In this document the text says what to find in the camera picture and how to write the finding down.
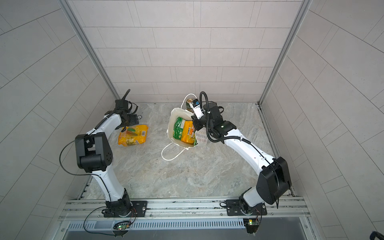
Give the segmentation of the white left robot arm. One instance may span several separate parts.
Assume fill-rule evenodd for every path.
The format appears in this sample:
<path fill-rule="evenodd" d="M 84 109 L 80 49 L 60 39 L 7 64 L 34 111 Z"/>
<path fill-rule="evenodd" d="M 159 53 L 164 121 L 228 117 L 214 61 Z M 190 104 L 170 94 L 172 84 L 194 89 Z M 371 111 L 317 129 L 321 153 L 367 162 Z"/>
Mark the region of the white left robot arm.
<path fill-rule="evenodd" d="M 135 132 L 130 126 L 139 123 L 136 115 L 138 107 L 133 110 L 136 104 L 126 100 L 130 91 L 127 90 L 120 100 L 115 101 L 115 108 L 107 112 L 96 127 L 75 138 L 77 165 L 90 174 L 103 191 L 106 199 L 103 215 L 106 218 L 126 217 L 133 210 L 127 190 L 113 170 L 113 151 L 108 140 L 115 130 L 121 129 L 127 134 Z"/>

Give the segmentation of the white printed paper bag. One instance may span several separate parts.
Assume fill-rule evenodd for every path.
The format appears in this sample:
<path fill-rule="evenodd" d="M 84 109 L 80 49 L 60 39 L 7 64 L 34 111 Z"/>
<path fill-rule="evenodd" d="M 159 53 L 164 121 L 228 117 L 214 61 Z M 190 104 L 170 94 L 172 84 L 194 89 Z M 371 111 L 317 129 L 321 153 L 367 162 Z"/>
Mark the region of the white printed paper bag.
<path fill-rule="evenodd" d="M 196 130 L 192 121 L 193 112 L 191 112 L 191 110 L 193 109 L 191 108 L 190 104 L 196 98 L 197 97 L 195 94 L 186 95 L 181 106 L 174 108 L 171 111 L 171 116 L 167 128 L 167 136 L 171 140 L 171 143 L 165 146 L 161 152 L 163 160 L 172 161 L 185 150 L 207 145 L 207 134 L 203 131 L 203 129 Z M 182 147 L 183 149 L 175 157 L 166 159 L 164 157 L 164 151 L 171 145 L 176 145 L 178 147 Z"/>

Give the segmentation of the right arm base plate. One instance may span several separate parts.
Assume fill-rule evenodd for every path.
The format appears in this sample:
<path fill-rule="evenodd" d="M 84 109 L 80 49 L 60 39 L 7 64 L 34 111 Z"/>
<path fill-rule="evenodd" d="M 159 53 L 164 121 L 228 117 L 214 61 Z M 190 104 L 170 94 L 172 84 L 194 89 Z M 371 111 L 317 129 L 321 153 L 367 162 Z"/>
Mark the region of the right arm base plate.
<path fill-rule="evenodd" d="M 266 216 L 268 214 L 265 203 L 248 207 L 241 200 L 225 200 L 220 202 L 220 207 L 227 210 L 228 216 Z"/>

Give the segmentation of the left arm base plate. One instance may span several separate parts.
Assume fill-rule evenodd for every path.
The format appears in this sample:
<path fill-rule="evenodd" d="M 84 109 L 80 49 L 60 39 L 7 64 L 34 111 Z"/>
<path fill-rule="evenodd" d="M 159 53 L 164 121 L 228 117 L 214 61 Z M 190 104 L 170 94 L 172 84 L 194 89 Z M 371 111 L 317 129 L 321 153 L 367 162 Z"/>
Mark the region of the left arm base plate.
<path fill-rule="evenodd" d="M 106 202 L 102 210 L 105 218 L 144 217 L 147 210 L 147 201 L 114 201 Z"/>

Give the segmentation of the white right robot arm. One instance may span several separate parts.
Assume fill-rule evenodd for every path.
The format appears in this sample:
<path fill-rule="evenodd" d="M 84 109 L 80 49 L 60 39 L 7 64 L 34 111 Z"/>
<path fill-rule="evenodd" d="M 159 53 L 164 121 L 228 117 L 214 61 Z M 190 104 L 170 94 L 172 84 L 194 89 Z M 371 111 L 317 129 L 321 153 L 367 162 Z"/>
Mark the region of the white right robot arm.
<path fill-rule="evenodd" d="M 278 204 L 279 198 L 292 187 L 287 161 L 275 158 L 248 140 L 230 121 L 223 120 L 221 109 L 215 102 L 204 105 L 195 99 L 190 103 L 195 130 L 205 129 L 208 140 L 222 143 L 237 152 L 259 176 L 256 186 L 239 197 L 238 206 L 245 215 L 251 215 L 263 203 Z"/>

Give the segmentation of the yellow mango snack bag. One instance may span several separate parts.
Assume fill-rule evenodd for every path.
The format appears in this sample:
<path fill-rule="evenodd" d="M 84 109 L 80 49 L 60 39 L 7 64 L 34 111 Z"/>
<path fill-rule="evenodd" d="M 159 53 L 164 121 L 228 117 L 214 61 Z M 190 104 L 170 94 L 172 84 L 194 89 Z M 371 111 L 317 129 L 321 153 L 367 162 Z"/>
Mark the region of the yellow mango snack bag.
<path fill-rule="evenodd" d="M 147 140 L 148 129 L 147 125 L 124 128 L 119 134 L 118 145 L 128 147 L 145 143 Z"/>

